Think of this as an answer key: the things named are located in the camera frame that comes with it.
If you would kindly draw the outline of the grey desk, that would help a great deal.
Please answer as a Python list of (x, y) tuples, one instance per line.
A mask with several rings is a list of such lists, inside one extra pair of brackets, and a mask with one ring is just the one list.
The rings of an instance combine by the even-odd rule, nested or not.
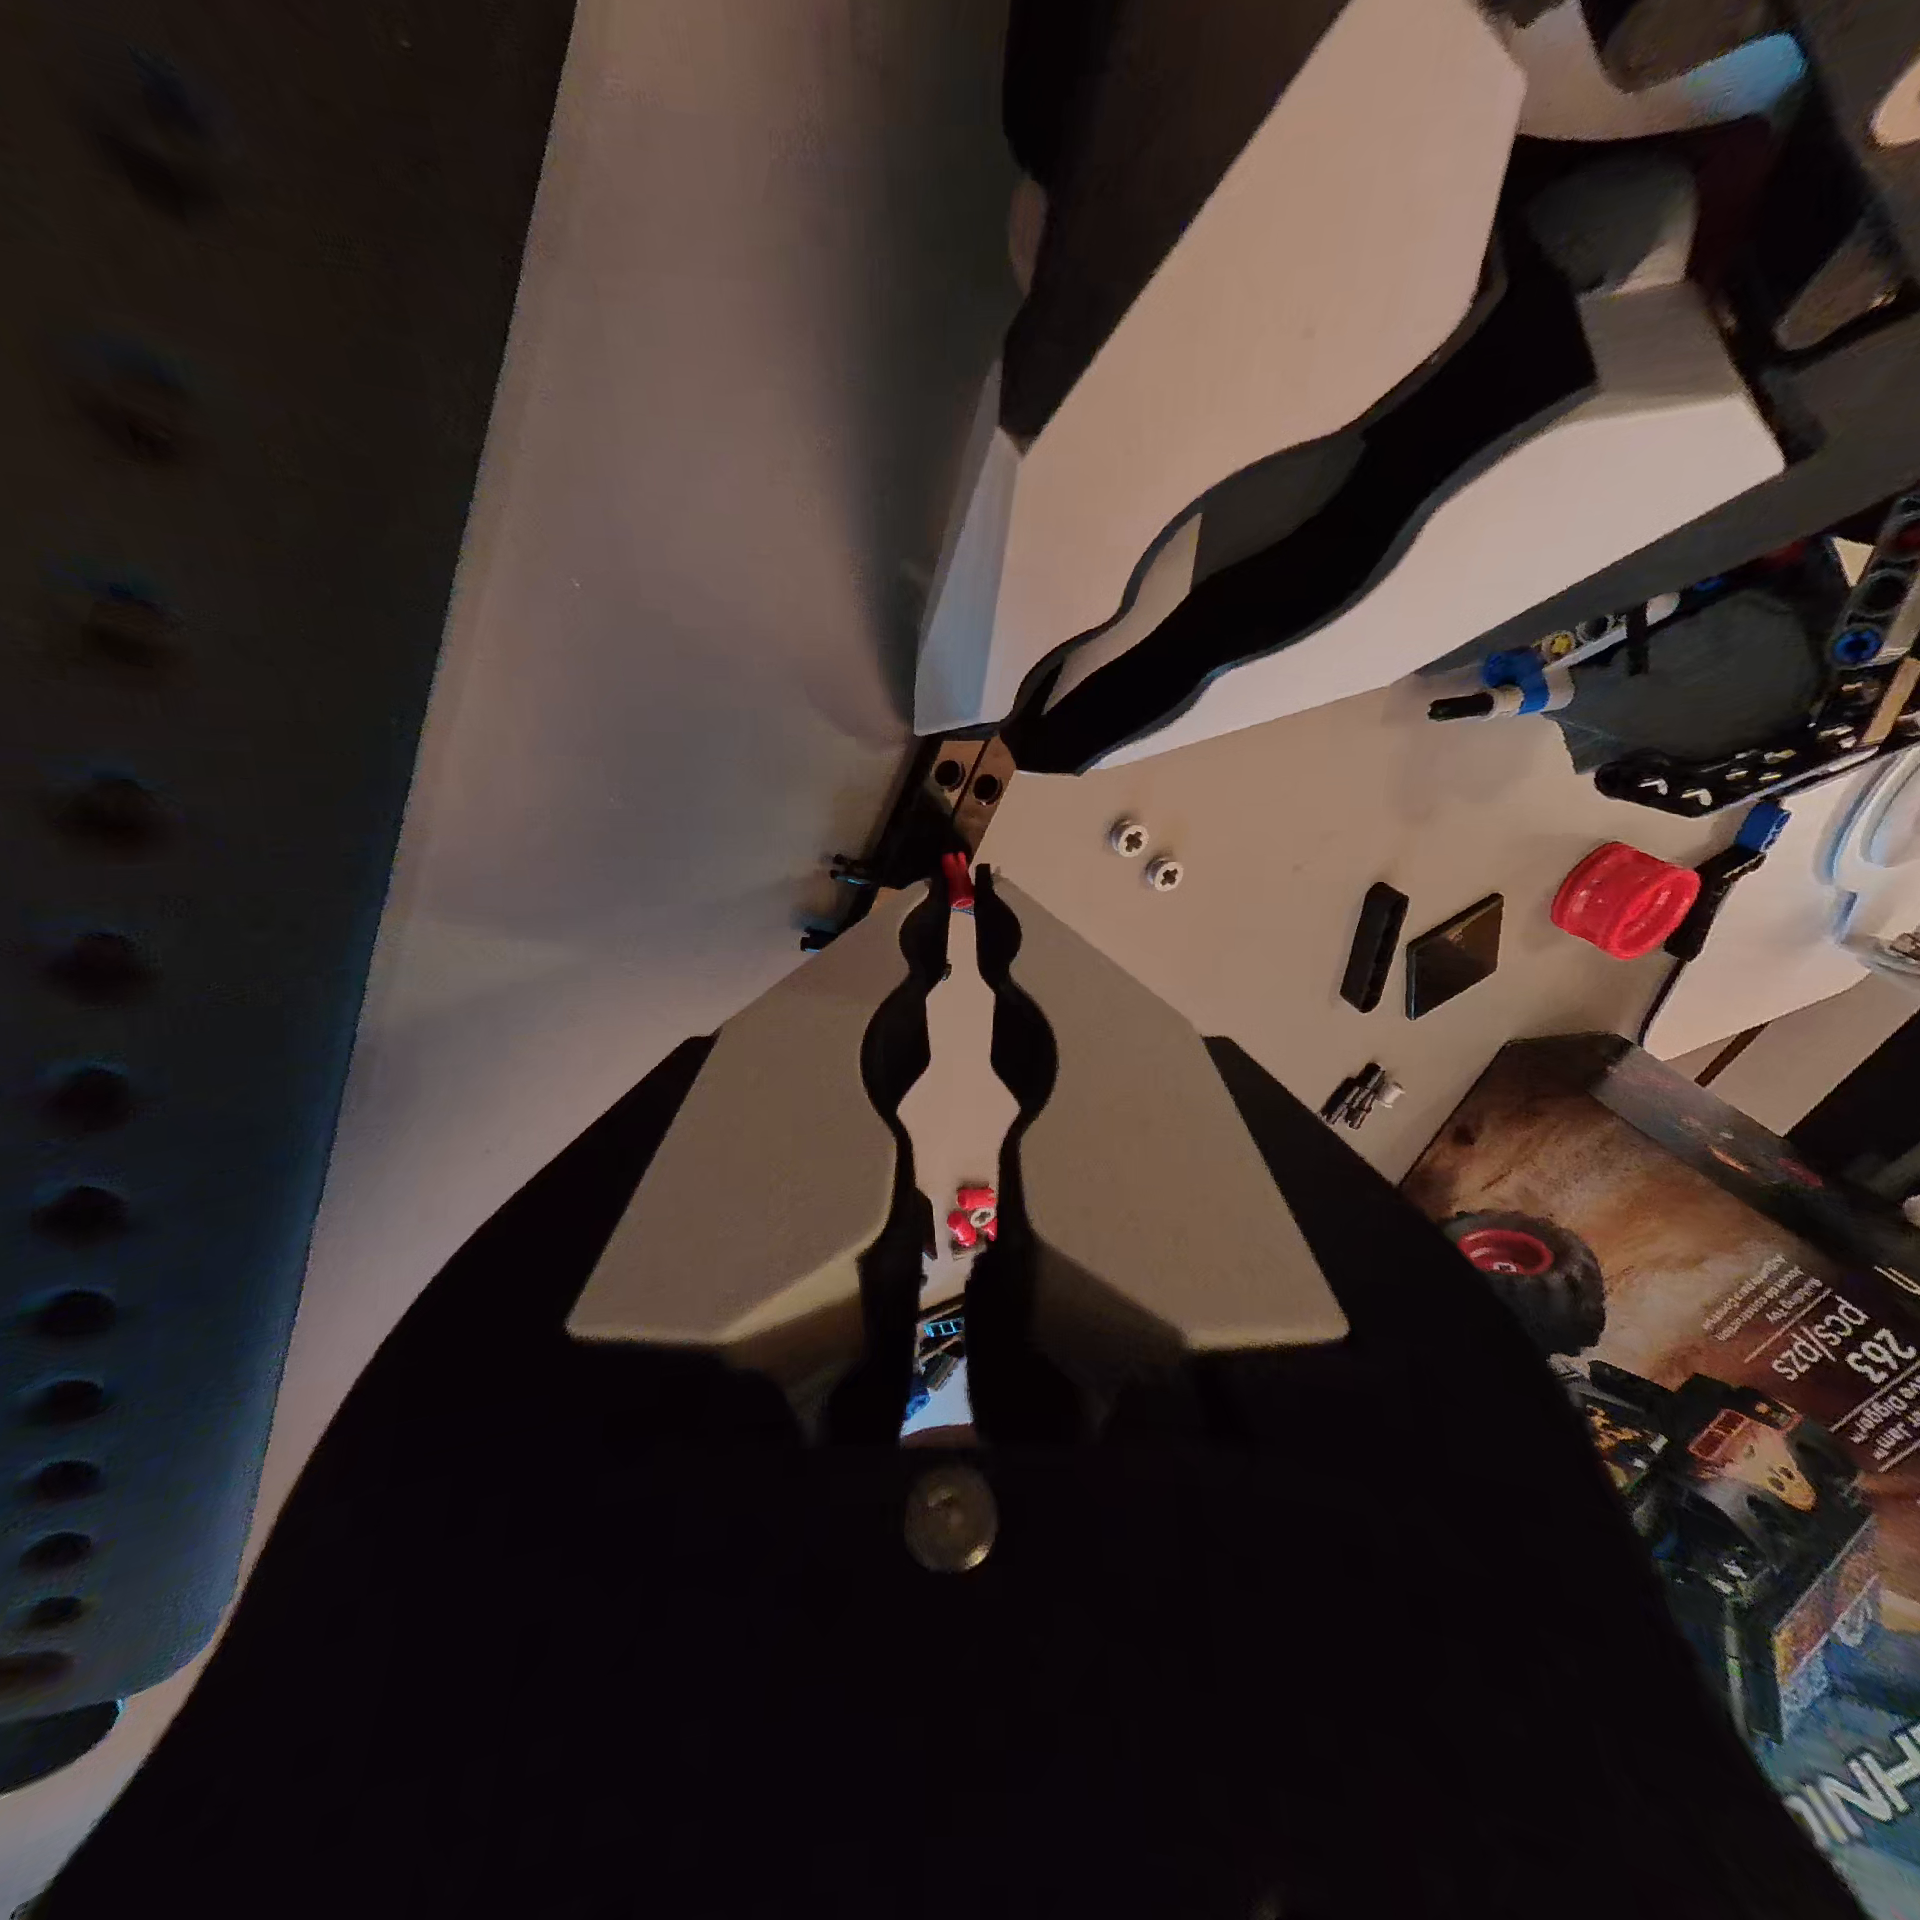
[[(802, 961), (900, 772), (914, 639), (1010, 317), (1003, 4), (579, 4), (249, 1552), (421, 1290), (688, 1037)], [(1508, 1037), (1630, 1025), (1656, 965), (1546, 900), (1624, 825), (1547, 725), (1407, 685), (1010, 793), (1010, 879), (1315, 1104), (1403, 1083), (1397, 1175)], [(1106, 845), (1132, 818), (1139, 860)], [(1176, 852), (1165, 896), (1142, 868)], [(1367, 888), (1409, 909), (1338, 997)], [(1403, 945), (1502, 893), (1496, 970)]]

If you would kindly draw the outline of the dark printed toy box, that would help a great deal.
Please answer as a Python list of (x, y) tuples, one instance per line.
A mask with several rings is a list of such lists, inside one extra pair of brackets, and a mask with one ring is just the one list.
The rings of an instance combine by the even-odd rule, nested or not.
[(1583, 1412), (1796, 1827), (1916, 1915), (1916, 1224), (1611, 1034), (1504, 1045), (1401, 1187)]

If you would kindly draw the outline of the short black brick beam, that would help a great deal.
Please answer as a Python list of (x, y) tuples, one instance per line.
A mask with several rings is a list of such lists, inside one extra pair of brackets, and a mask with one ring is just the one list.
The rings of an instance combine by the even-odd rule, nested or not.
[(1385, 880), (1373, 880), (1360, 904), (1355, 933), (1338, 975), (1338, 997), (1357, 1012), (1372, 1012), (1393, 974), (1409, 900)]

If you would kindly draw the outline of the black perforated panel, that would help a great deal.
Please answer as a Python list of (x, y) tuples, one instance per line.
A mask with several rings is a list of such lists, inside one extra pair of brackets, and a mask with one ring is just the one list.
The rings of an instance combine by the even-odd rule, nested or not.
[(5, 1793), (237, 1589), (573, 13), (5, 1)]

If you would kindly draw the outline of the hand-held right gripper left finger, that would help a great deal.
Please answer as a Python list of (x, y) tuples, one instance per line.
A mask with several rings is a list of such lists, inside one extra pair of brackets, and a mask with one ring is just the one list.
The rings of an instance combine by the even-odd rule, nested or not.
[(710, 1037), (565, 1330), (773, 1383), (810, 1439), (893, 1442), (932, 1205), (906, 1095), (948, 970), (939, 880), (884, 889)]

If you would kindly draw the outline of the toy brick truck model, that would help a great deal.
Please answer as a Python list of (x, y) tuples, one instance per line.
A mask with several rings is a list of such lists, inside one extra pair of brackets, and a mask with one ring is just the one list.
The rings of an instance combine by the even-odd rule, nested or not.
[(1437, 725), (1546, 719), (1611, 802), (1703, 818), (1916, 745), (1917, 496), (1488, 654)]

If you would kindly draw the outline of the black smooth square tile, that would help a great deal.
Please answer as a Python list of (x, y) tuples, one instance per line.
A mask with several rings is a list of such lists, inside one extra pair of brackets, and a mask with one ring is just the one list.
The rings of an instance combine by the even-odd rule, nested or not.
[(1498, 966), (1504, 896), (1484, 895), (1403, 945), (1403, 1017), (1423, 1019)]

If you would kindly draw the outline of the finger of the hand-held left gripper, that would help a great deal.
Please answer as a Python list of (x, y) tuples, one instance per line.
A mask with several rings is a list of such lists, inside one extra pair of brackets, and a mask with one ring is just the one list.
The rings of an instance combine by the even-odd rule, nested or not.
[(1360, 422), (1223, 480), (1022, 716), (1028, 772), (1388, 687), (1782, 474), (1687, 277), (1701, 193), (1601, 148), (1496, 215), (1495, 289)]
[(1524, 79), (1480, 4), (1122, 4), (967, 444), (916, 731), (1007, 718), (1243, 467), (1454, 337)]

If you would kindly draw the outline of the white book stand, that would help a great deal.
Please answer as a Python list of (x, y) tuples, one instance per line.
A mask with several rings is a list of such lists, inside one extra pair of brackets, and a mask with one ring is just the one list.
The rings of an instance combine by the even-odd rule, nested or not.
[(1868, 974), (1916, 981), (1916, 930), (1917, 747), (1904, 745), (1788, 800), (1641, 1043), (1670, 1059)]

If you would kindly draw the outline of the red toy wheel hub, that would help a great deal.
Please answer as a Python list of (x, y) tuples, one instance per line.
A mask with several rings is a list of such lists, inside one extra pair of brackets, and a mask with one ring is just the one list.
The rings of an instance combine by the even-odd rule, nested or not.
[(1686, 923), (1701, 876), (1627, 843), (1590, 851), (1558, 886), (1547, 919), (1598, 952), (1636, 961)]

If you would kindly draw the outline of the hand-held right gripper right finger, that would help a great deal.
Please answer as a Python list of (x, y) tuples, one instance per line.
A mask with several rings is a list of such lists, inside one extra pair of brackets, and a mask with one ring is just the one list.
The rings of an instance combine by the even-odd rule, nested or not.
[(1014, 1104), (968, 1276), (973, 1425), (1078, 1442), (1135, 1387), (1351, 1332), (1197, 1026), (1007, 876), (973, 873), (988, 1061)]

